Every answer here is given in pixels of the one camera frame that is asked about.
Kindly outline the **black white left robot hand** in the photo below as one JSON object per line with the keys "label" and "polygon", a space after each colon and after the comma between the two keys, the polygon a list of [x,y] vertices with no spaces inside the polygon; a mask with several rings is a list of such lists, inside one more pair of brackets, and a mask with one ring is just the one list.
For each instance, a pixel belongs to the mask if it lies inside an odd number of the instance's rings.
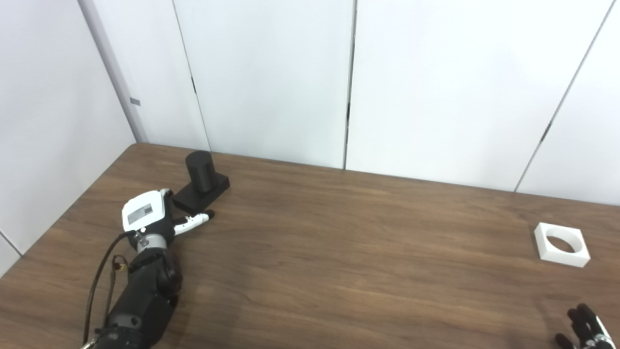
{"label": "black white left robot hand", "polygon": [[208,210],[175,220],[172,217],[172,196],[173,192],[165,188],[130,199],[121,211],[124,231],[139,232],[142,236],[159,234],[169,244],[176,236],[199,227],[215,216],[215,212]]}

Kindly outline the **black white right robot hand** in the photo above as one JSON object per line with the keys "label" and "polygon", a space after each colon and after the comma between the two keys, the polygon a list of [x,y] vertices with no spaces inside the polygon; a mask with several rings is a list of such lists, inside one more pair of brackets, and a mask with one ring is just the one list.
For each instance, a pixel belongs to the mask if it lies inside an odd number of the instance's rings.
{"label": "black white right robot hand", "polygon": [[615,349],[617,347],[600,317],[585,303],[570,308],[567,316],[571,320],[571,328],[578,339],[578,344],[574,344],[563,333],[557,333],[554,336],[554,342],[560,349]]}

